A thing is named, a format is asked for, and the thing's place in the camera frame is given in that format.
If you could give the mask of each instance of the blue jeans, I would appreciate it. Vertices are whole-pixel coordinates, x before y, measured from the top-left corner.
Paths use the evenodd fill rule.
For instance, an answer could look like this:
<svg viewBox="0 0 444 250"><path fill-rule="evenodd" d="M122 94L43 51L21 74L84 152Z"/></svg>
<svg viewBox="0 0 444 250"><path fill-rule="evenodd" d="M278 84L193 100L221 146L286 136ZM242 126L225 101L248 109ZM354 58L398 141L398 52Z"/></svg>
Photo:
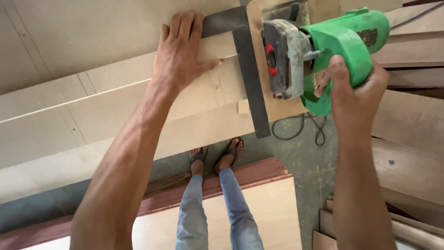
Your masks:
<svg viewBox="0 0 444 250"><path fill-rule="evenodd" d="M233 171L230 168L222 170L219 179L231 224L231 249L264 249L258 226L245 202ZM179 207L176 250L207 249L208 225L202 207L202 177L194 175L183 194Z"/></svg>

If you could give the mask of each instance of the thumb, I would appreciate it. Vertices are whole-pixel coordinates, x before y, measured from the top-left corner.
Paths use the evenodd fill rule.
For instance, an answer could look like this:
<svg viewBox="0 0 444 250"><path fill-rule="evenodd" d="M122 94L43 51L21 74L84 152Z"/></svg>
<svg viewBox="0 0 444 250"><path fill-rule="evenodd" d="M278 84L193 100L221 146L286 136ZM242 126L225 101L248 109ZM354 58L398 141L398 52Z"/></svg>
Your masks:
<svg viewBox="0 0 444 250"><path fill-rule="evenodd" d="M353 93L352 86L350 86L349 68L347 68L342 56L335 55L330 59L329 73L333 81L333 95L342 96Z"/></svg>
<svg viewBox="0 0 444 250"><path fill-rule="evenodd" d="M168 38L169 34L170 34L170 27L166 24L162 24L162 28L160 30L159 47Z"/></svg>
<svg viewBox="0 0 444 250"><path fill-rule="evenodd" d="M201 76L203 73L210 71L210 70L214 69L216 66L221 65L221 64L222 64L222 60L217 59L217 60L207 61L207 62L197 65L196 77Z"/></svg>

